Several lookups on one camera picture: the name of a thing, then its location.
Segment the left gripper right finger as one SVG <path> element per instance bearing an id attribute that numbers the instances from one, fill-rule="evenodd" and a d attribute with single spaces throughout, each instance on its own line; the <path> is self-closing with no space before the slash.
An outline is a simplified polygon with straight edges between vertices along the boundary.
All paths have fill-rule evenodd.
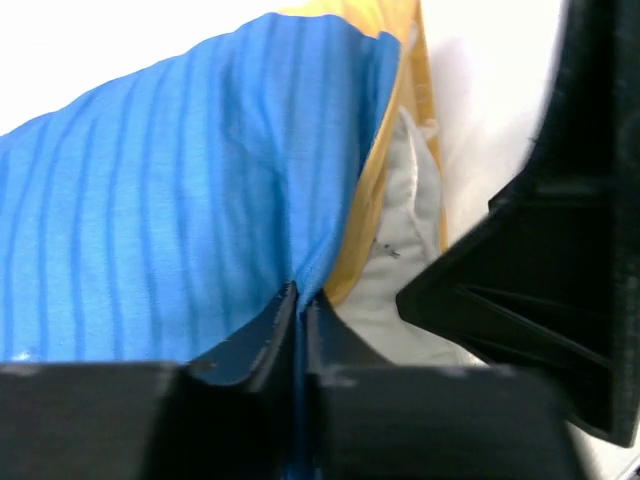
<path id="1" fill-rule="evenodd" d="M 556 392 L 508 366 L 398 366 L 324 296 L 306 310 L 321 479 L 585 479 Z"/>

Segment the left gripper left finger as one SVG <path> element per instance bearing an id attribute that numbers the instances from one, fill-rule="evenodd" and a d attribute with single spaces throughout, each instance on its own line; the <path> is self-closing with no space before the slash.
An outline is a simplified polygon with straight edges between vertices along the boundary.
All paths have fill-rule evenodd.
<path id="1" fill-rule="evenodd" d="M 278 479 L 292 443 L 297 291 L 172 362 L 5 363 L 5 479 Z"/>

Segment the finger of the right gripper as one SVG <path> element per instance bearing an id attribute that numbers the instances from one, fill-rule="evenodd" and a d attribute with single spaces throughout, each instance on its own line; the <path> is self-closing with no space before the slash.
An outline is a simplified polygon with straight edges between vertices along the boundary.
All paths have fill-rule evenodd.
<path id="1" fill-rule="evenodd" d="M 539 370 L 573 421 L 639 425 L 639 5 L 573 1 L 523 169 L 397 295 L 401 318 L 485 362 Z"/>

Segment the white pillow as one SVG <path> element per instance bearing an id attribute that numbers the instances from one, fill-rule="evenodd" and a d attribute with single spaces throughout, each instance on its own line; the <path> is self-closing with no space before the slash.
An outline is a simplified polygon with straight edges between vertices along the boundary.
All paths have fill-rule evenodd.
<path id="1" fill-rule="evenodd" d="M 404 365 L 484 363 L 462 347 L 403 321 L 397 293 L 442 253 L 439 169 L 420 128 L 401 108 L 386 153 L 386 184 L 376 236 L 364 269 L 337 315 L 387 360 Z"/>

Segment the blue Pikachu pillowcase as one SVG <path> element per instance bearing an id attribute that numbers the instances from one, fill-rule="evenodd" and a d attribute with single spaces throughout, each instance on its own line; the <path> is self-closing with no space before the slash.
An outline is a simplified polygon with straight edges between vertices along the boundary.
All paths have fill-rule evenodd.
<path id="1" fill-rule="evenodd" d="M 398 119 L 432 119 L 416 1 L 309 1 L 1 139 L 1 357 L 187 361 L 282 285 L 342 303 Z"/>

